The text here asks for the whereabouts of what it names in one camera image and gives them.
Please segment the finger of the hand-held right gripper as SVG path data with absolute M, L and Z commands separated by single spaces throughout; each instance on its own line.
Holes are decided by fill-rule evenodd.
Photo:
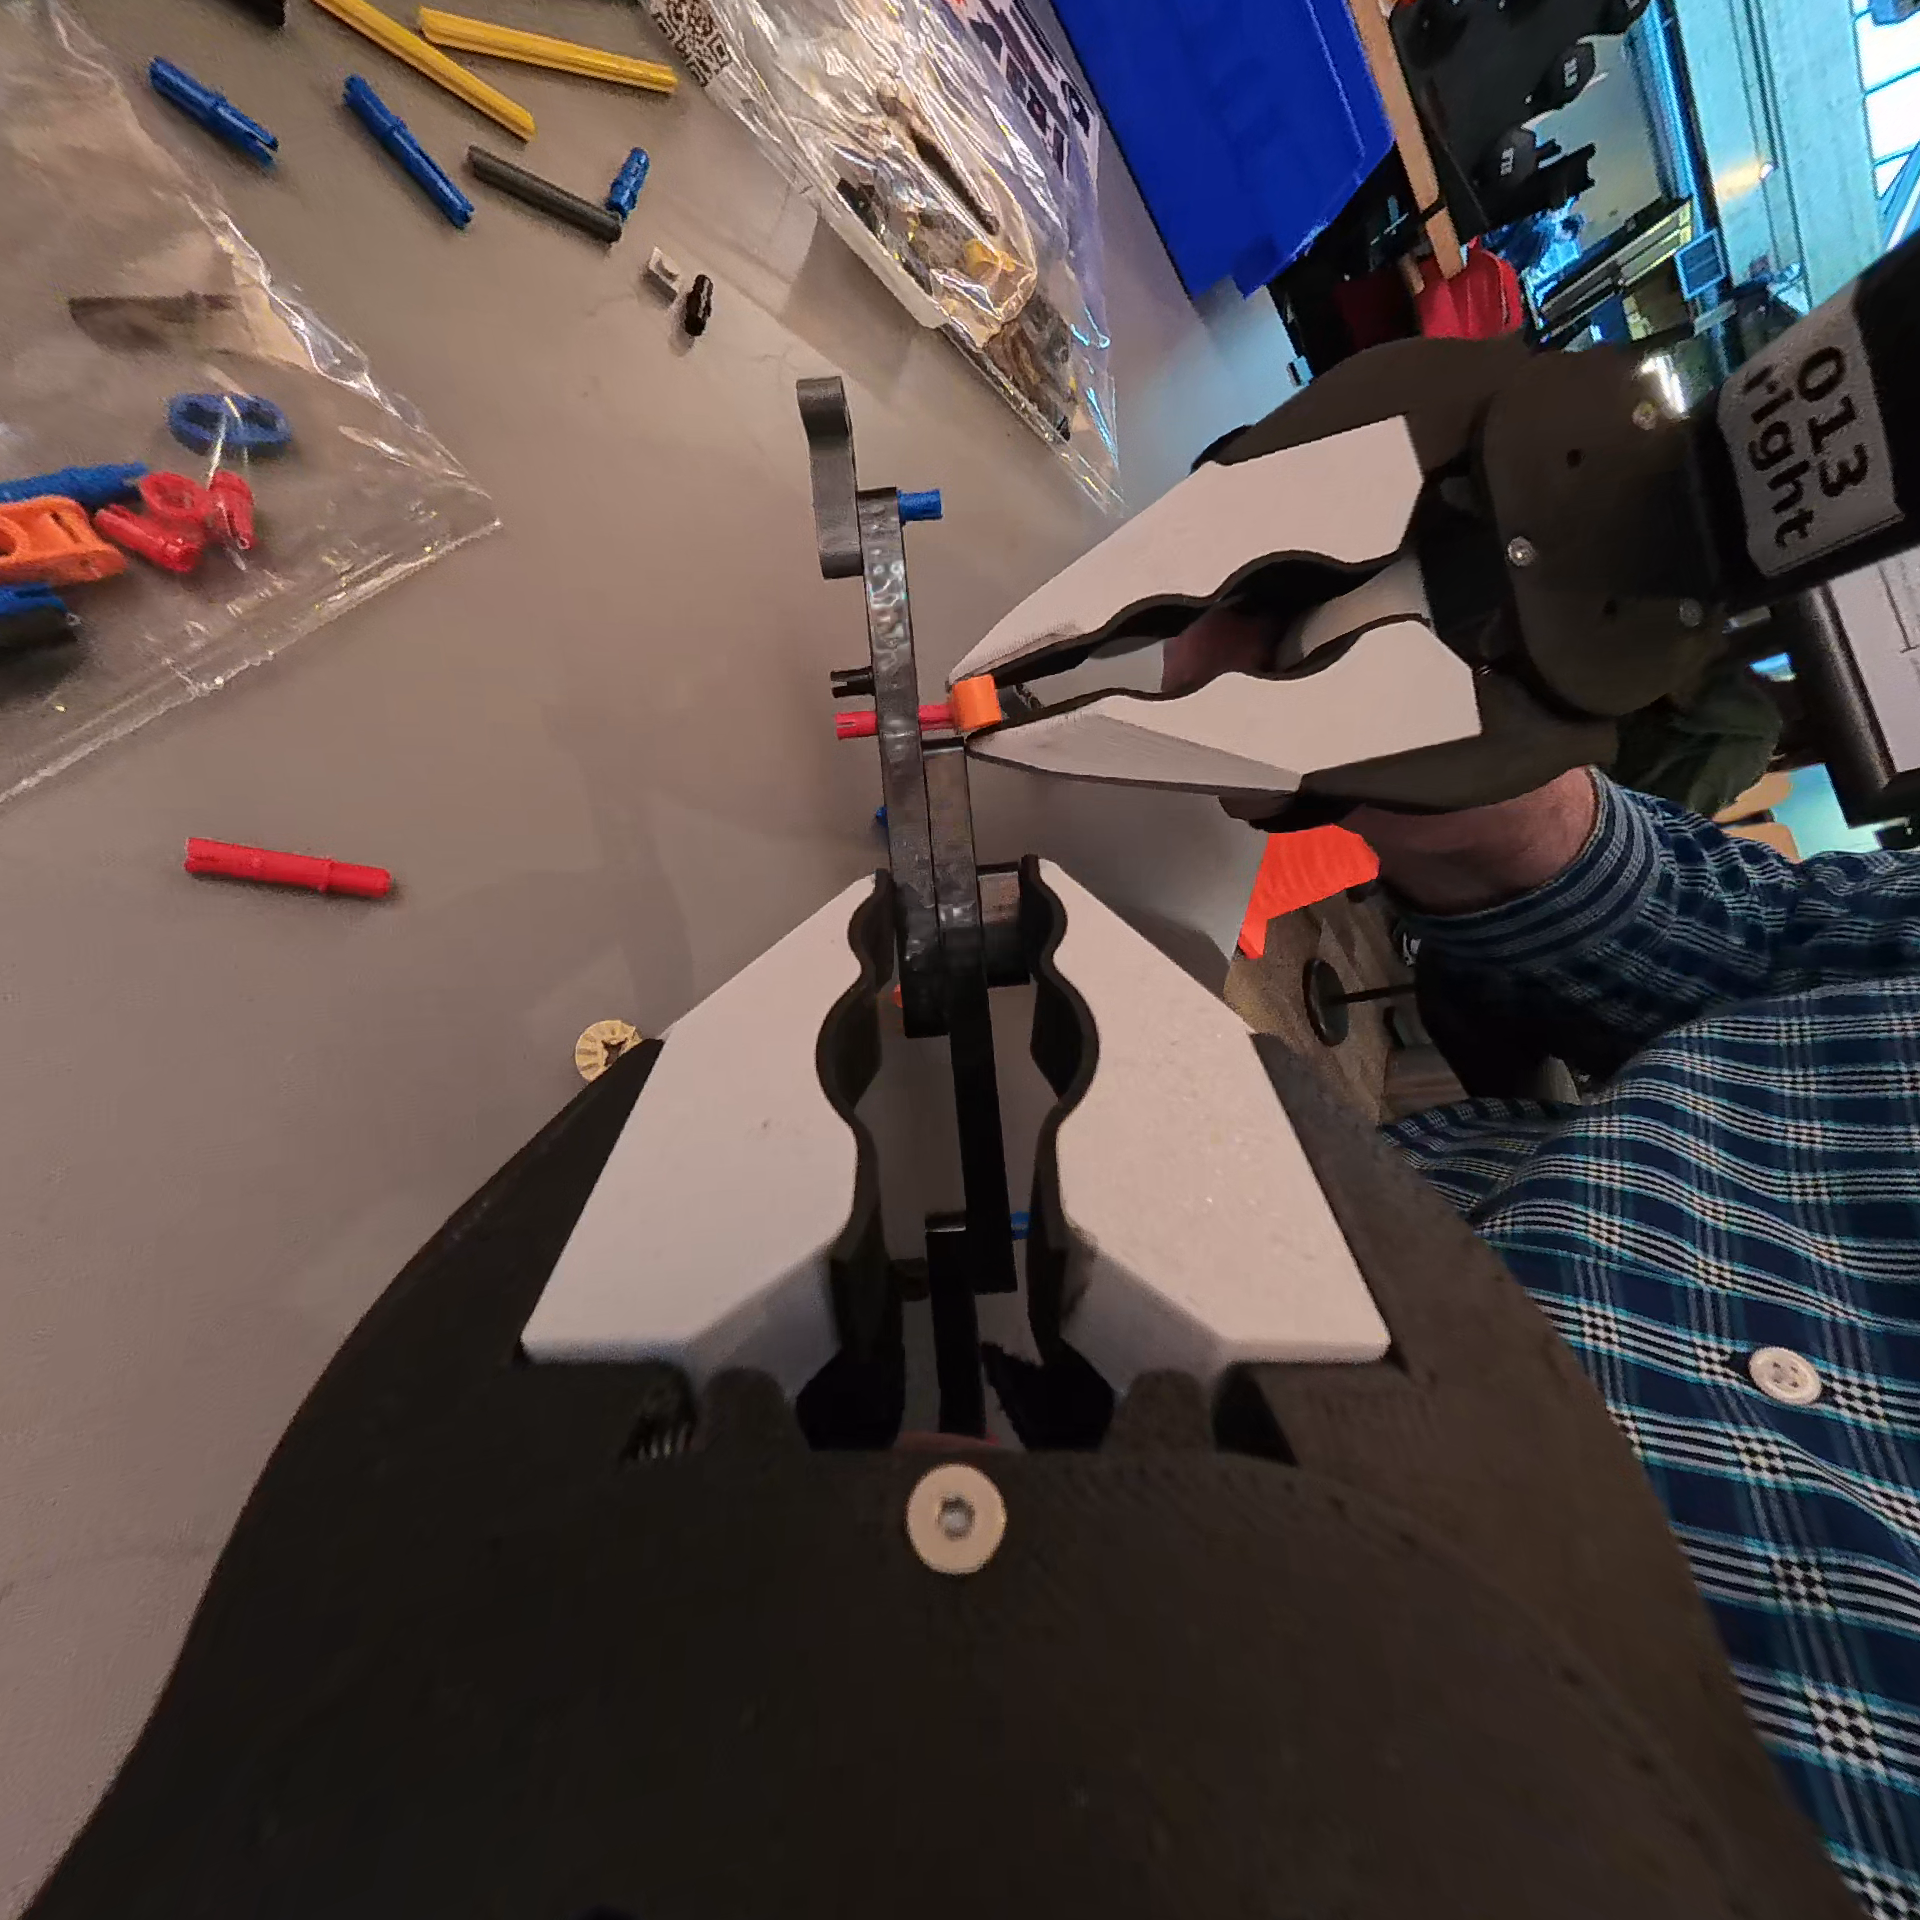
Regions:
M 1377 570 L 1401 548 L 1422 482 L 1401 418 L 1206 464 L 1022 600 L 951 683 L 1040 681 L 1071 650 L 1114 650 L 1155 613 L 1198 618 L 1283 561 Z
M 1218 673 L 1179 695 L 1106 691 L 967 737 L 975 761 L 1035 778 L 1186 796 L 1281 796 L 1311 775 L 1482 733 L 1472 668 L 1396 615 L 1295 676 Z

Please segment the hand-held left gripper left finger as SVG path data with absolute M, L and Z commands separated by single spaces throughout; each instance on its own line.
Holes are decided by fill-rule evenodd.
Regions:
M 858 1103 L 897 890 L 864 879 L 674 1023 L 523 1327 L 531 1362 L 772 1378 L 807 1439 L 902 1434 L 902 1295 Z

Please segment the person's right hand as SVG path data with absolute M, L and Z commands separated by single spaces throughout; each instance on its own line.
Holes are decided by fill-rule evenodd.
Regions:
M 1281 650 L 1272 618 L 1215 608 L 1163 643 L 1161 691 L 1186 695 L 1230 673 L 1263 674 Z M 1340 826 L 1377 852 L 1391 895 L 1419 915 L 1455 919 L 1553 882 L 1591 844 L 1599 817 L 1599 778 L 1576 768 L 1487 807 L 1439 813 L 1352 807 Z

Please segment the black lego technic assembly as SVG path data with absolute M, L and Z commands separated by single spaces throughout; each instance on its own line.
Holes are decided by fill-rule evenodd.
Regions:
M 944 1099 L 958 1203 L 924 1229 L 930 1349 L 947 1434 L 984 1441 L 994 1409 L 1031 1447 L 1039 1368 L 984 1344 L 979 1301 L 1012 1299 L 1022 1234 L 1001 1128 L 992 1003 L 1028 983 L 1018 864 L 977 852 L 967 748 L 951 722 L 922 721 L 903 495 L 858 482 L 867 663 L 833 673 L 840 722 L 867 722 L 878 745 L 883 840 L 894 884 L 894 957 L 915 1088 Z

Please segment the long yellow lego axle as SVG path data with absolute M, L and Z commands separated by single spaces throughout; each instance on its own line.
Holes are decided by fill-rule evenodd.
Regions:
M 657 96 L 680 91 L 682 76 L 673 64 L 617 56 L 600 47 L 553 34 L 503 27 L 478 17 L 459 17 L 435 7 L 416 13 L 422 36 L 446 53 L 466 53 L 578 81 L 639 89 Z

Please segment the dark grey lego axle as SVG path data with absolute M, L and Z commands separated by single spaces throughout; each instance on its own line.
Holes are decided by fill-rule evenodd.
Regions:
M 601 247 L 610 247 L 623 239 L 625 220 L 619 213 L 601 201 L 574 194 L 571 191 L 532 173 L 515 161 L 506 161 L 480 147 L 468 147 L 466 171 L 491 192 L 540 213 L 550 221 L 574 229 Z

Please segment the clear bag small lego parts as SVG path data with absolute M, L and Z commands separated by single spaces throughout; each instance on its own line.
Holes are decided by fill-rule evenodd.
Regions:
M 112 44 L 4 5 L 4 803 L 207 699 L 497 528 L 494 503 L 271 249 L 380 161 L 336 95 L 271 108 L 291 33 L 187 5 Z M 154 96 L 167 58 L 272 169 Z

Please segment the wooden post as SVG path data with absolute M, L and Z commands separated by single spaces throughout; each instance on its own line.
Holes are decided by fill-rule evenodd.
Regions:
M 1425 239 L 1425 255 L 1444 281 L 1455 281 L 1468 268 L 1468 252 L 1462 245 L 1455 218 L 1444 207 L 1444 194 L 1439 184 L 1417 103 L 1412 101 L 1401 53 L 1393 34 L 1393 13 L 1396 11 L 1396 5 L 1350 2 L 1346 9 L 1361 36 L 1361 48 L 1375 77 L 1383 114 L 1394 135 L 1400 164 L 1408 180 L 1416 225 Z

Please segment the person's right forearm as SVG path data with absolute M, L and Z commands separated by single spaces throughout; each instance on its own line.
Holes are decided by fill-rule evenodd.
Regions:
M 1916 1129 L 1916 852 L 1787 858 L 1599 778 L 1583 855 L 1422 960 L 1569 1024 L 1702 1114 Z

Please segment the blue plastic storage bin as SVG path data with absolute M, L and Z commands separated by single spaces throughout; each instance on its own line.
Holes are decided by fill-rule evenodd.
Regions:
M 1304 256 L 1394 138 L 1346 2 L 1057 2 L 1192 300 Z

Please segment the dark green cloth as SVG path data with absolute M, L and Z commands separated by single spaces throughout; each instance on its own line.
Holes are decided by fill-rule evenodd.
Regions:
M 1609 778 L 1711 818 L 1764 778 L 1783 732 L 1782 706 L 1763 679 L 1744 663 L 1721 663 L 1691 693 L 1618 725 Z

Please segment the person's torso plaid shirt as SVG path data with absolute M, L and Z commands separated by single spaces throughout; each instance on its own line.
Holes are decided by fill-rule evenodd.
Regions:
M 1566 1339 L 1867 1916 L 1919 1913 L 1916 980 L 1386 1129 Z

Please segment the black dumbbell rack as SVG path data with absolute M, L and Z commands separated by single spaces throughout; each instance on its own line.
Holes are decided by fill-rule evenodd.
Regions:
M 1600 42 L 1626 36 L 1646 2 L 1411 2 L 1388 31 L 1444 196 L 1466 192 L 1464 233 L 1523 215 L 1546 169 L 1535 132 L 1599 74 Z

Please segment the large clear bag lego parts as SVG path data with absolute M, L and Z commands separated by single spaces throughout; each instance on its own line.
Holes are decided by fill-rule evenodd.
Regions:
M 794 58 L 810 155 L 938 330 L 1120 509 L 1098 187 L 1057 99 L 1006 40 L 943 5 L 826 25 Z

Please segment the red lego pin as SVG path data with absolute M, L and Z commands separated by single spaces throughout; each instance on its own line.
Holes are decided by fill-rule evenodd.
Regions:
M 184 871 L 194 879 L 259 884 L 308 897 L 386 900 L 394 876 L 385 868 L 324 855 L 235 845 L 207 836 L 184 842 Z

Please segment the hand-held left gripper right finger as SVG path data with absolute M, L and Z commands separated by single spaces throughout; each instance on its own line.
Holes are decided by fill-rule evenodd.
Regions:
M 1048 1088 L 1028 1193 L 1024 1445 L 1096 1450 L 1176 1375 L 1358 1368 L 1391 1333 L 1257 1034 L 1098 900 L 1024 860 L 1028 1053 Z

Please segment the orange plastic object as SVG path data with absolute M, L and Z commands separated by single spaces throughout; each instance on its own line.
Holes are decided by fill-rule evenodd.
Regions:
M 1238 955 L 1263 957 L 1268 924 L 1379 879 L 1375 848 L 1344 826 L 1268 832 L 1241 917 Z

